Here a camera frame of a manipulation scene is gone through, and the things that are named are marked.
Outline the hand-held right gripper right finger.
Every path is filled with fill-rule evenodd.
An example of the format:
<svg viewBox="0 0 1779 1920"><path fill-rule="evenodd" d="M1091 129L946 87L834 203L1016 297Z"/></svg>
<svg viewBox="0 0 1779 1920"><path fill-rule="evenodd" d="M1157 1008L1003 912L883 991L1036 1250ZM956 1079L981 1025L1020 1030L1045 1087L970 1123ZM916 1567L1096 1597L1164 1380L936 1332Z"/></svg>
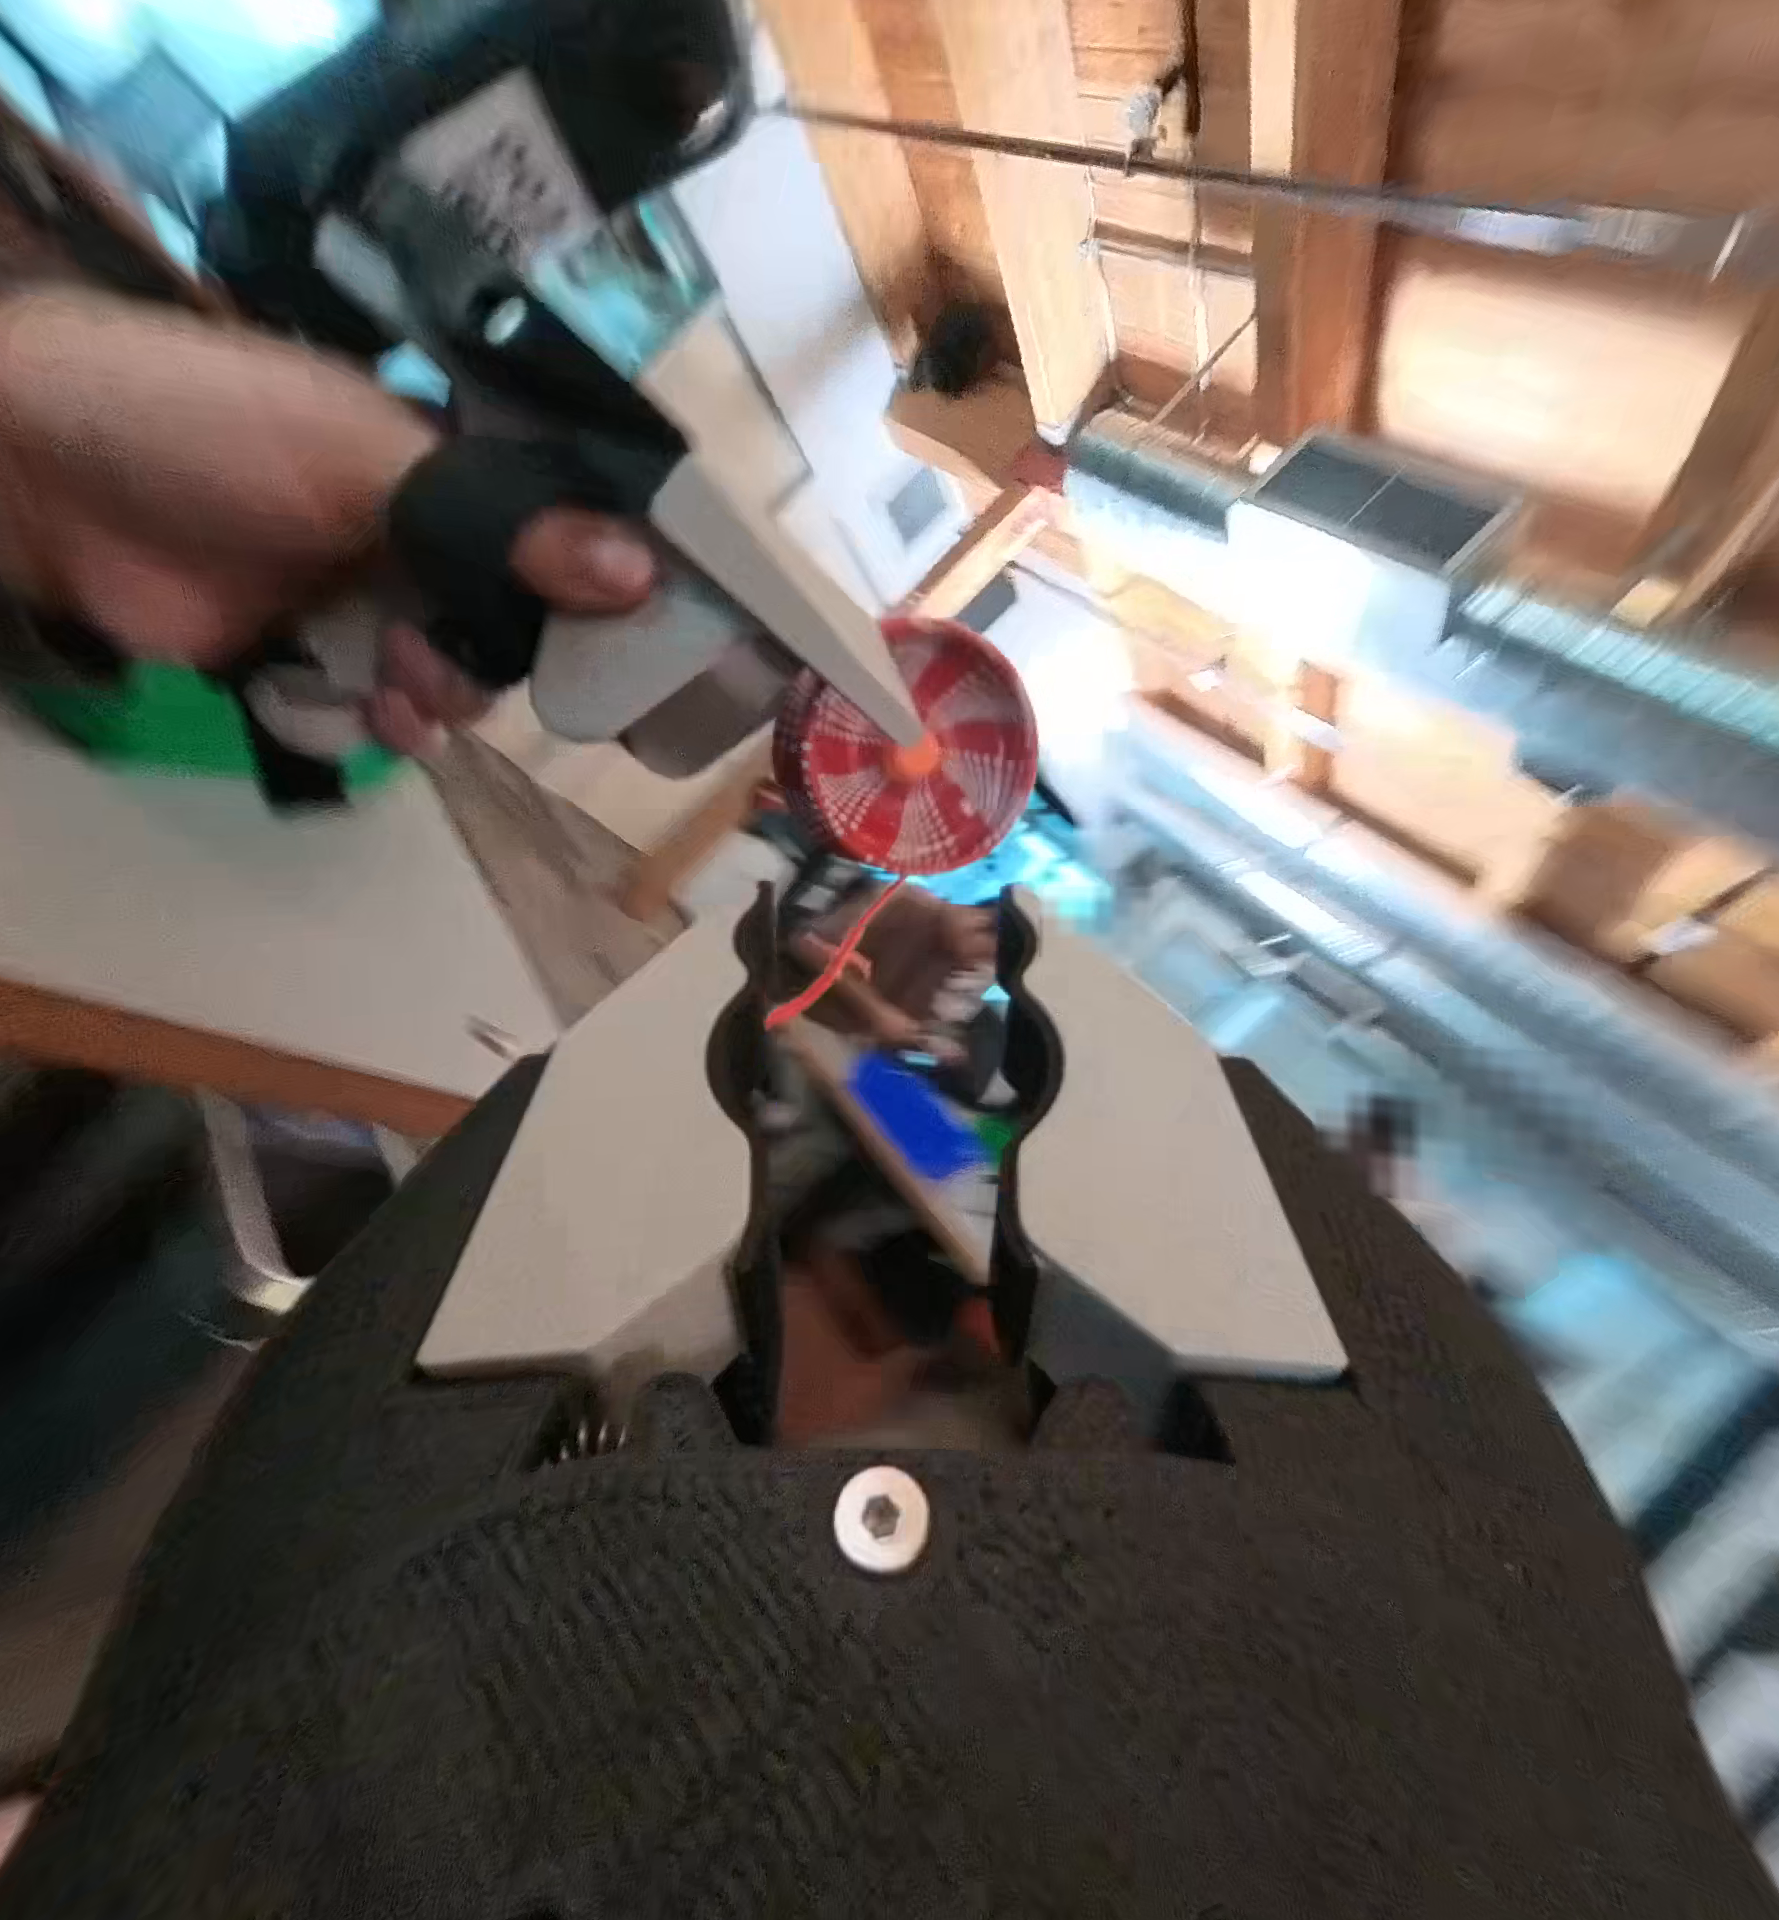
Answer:
<svg viewBox="0 0 1779 1920"><path fill-rule="evenodd" d="M1003 1079L993 1313L1045 1394L1122 1392L1177 1426L1202 1386L1334 1388L1348 1354L1224 1059L1031 893L999 910Z"/></svg>

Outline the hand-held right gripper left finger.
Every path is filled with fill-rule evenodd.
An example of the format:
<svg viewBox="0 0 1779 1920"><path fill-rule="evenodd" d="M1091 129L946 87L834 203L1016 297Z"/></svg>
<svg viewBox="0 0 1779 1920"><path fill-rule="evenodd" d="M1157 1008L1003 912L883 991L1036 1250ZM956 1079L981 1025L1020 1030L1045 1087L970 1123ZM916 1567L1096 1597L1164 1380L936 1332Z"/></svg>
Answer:
<svg viewBox="0 0 1779 1920"><path fill-rule="evenodd" d="M778 896L696 921L551 1049L419 1350L434 1380L663 1374L774 1426L782 1256L758 1095Z"/></svg>

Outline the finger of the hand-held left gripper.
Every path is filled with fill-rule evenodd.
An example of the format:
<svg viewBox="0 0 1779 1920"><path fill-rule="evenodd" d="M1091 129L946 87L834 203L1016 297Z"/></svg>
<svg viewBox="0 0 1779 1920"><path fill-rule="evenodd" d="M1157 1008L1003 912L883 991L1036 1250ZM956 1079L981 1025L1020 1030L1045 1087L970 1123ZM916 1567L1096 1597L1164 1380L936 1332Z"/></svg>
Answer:
<svg viewBox="0 0 1779 1920"><path fill-rule="evenodd" d="M613 617L554 616L531 672L551 736L617 747L654 777L699 777L768 726L792 659L711 586L663 586Z"/></svg>
<svg viewBox="0 0 1779 1920"><path fill-rule="evenodd" d="M640 372L636 390L684 439L652 507L663 539L894 752L922 752L925 720L877 619L779 517L783 422L717 302Z"/></svg>

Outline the red white yo-yo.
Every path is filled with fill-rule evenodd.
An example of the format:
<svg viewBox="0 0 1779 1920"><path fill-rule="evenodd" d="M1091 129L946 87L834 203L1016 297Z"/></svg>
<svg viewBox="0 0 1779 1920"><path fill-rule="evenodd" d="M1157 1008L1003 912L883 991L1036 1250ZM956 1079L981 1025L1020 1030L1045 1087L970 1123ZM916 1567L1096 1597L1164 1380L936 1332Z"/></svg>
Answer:
<svg viewBox="0 0 1779 1920"><path fill-rule="evenodd" d="M920 721L902 747L817 676L782 706L774 782L812 840L895 878L972 868L1020 822L1040 777L1037 720L1019 670L954 619L882 625Z"/></svg>

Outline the green plastic bin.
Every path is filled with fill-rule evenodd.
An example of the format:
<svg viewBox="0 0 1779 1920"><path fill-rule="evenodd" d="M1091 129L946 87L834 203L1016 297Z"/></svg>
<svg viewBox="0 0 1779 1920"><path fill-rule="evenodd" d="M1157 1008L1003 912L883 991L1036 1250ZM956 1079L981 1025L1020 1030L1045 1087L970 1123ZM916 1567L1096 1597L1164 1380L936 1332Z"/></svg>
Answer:
<svg viewBox="0 0 1779 1920"><path fill-rule="evenodd" d="M198 668L129 663L102 685L32 685L14 700L91 761L128 774L233 782L272 810L345 805L391 783L399 756L360 736L336 761L277 743L238 690Z"/></svg>

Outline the person's left hand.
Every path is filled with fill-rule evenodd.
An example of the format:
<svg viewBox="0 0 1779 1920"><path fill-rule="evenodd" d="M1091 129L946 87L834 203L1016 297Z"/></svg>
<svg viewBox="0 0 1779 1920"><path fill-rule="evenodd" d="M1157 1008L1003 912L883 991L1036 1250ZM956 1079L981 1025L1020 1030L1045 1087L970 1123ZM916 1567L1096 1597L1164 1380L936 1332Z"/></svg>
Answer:
<svg viewBox="0 0 1779 1920"><path fill-rule="evenodd" d="M0 585L217 670L382 575L444 439L347 362L82 287L0 293Z"/></svg>

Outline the silver spiral air duct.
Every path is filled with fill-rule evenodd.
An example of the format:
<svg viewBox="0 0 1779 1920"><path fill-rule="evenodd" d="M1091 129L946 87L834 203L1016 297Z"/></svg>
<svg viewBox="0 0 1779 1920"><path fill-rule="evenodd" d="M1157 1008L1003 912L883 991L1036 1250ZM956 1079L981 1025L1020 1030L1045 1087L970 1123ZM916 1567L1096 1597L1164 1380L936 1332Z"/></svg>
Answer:
<svg viewBox="0 0 1779 1920"><path fill-rule="evenodd" d="M1779 680L1503 581L1525 496L1324 431L1238 474L1118 409L1071 440L1065 494L1082 533L1195 607L1779 854Z"/></svg>

